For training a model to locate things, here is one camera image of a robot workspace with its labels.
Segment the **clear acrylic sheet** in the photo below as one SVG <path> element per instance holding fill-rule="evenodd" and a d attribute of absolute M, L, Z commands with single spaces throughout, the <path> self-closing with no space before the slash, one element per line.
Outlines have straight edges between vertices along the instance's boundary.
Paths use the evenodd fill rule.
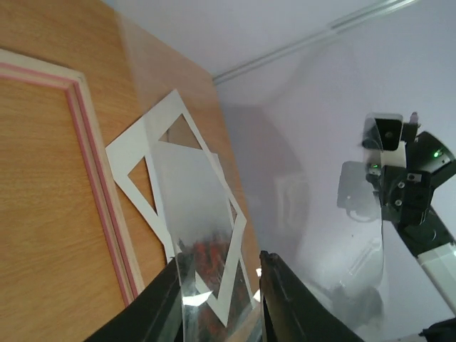
<path fill-rule="evenodd" d="M 146 114 L 172 90 L 157 99 L 150 97 L 152 77 L 147 69 L 155 62 L 146 51 L 146 36 L 126 18 L 120 19 L 120 30 Z M 177 91 L 222 166 L 221 154 L 208 144 L 203 122 Z M 306 113 L 301 119 L 304 149 L 297 153 L 259 111 L 234 106 L 232 112 L 243 131 L 236 144 L 247 149 L 253 168 L 254 188 L 247 192 L 247 201 L 259 207 L 262 221 L 254 229 L 265 241 L 265 251 L 278 254 L 361 341 L 380 341 L 384 321 L 379 290 L 384 275 L 380 203 L 366 180 L 366 165 L 341 160 L 344 150 L 359 154 L 360 147 L 353 138 L 336 133 L 335 121 L 325 123 Z"/>

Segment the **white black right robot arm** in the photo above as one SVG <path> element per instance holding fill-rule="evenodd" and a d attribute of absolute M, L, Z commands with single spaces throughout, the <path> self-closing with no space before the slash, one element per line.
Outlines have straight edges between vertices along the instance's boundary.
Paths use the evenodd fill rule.
<path fill-rule="evenodd" d="M 431 205 L 435 190 L 455 176 L 455 156 L 429 132 L 405 144 L 405 166 L 368 164 L 366 179 L 393 224 L 450 310 L 455 310 L 455 238 Z"/>

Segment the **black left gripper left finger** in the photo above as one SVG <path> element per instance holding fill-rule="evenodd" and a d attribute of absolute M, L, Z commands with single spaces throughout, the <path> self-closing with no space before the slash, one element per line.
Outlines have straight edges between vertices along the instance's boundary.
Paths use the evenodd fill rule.
<path fill-rule="evenodd" d="M 117 316 L 87 341 L 181 341 L 182 304 L 177 262 L 173 259 Z"/>

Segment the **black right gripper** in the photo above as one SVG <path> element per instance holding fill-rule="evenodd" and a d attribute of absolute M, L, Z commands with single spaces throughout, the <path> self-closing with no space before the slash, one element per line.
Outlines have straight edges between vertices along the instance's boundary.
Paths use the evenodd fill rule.
<path fill-rule="evenodd" d="M 429 172 L 378 164 L 369 165 L 367 171 L 366 179 L 378 194 L 385 221 L 397 229 L 425 221 L 434 192 Z"/>

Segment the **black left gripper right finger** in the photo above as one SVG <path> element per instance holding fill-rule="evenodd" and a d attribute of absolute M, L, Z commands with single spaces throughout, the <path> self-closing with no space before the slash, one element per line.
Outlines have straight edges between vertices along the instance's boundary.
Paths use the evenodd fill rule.
<path fill-rule="evenodd" d="M 261 251 L 263 341 L 361 341 L 330 313 L 276 253 Z"/>

